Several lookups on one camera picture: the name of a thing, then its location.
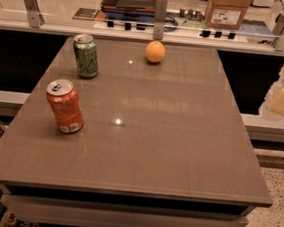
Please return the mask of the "orange soda can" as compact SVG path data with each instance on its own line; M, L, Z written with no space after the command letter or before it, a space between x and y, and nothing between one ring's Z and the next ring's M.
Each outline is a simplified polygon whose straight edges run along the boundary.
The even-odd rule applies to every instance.
M71 134L84 126L78 95L78 90L68 79L57 79L47 85L46 98L63 133Z

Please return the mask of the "green soda can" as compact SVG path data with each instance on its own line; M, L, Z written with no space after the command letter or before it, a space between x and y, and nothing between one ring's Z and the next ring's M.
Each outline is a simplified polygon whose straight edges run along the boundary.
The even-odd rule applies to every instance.
M98 75L97 48L92 35L78 34L74 37L73 49L78 75L82 78L94 78Z

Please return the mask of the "orange fruit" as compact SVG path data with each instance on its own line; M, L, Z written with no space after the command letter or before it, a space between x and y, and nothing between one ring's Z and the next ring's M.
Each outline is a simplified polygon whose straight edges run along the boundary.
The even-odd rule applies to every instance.
M150 62L159 63L165 57L165 48L161 42L156 40L146 46L146 58Z

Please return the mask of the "cardboard box with label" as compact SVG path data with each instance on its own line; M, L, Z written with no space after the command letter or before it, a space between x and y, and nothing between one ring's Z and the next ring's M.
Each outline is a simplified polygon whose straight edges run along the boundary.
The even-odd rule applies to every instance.
M251 0L208 0L205 23L209 28L238 30Z

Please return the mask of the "grey table drawer front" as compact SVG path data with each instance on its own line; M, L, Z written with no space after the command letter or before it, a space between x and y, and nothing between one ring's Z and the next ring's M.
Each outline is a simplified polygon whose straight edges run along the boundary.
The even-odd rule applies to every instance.
M22 221L74 227L245 227L242 216L169 211L4 194L1 203Z

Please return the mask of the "middle metal railing bracket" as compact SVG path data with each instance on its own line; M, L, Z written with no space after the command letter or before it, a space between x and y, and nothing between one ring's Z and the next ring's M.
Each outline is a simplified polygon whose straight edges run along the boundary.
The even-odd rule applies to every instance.
M165 16L168 0L156 0L153 25L153 39L161 40L164 36Z

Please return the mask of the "left metal railing bracket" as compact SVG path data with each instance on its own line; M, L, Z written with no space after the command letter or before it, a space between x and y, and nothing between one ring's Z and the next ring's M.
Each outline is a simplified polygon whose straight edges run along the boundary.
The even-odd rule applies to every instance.
M44 24L44 18L39 9L37 0L23 0L31 28L40 28Z

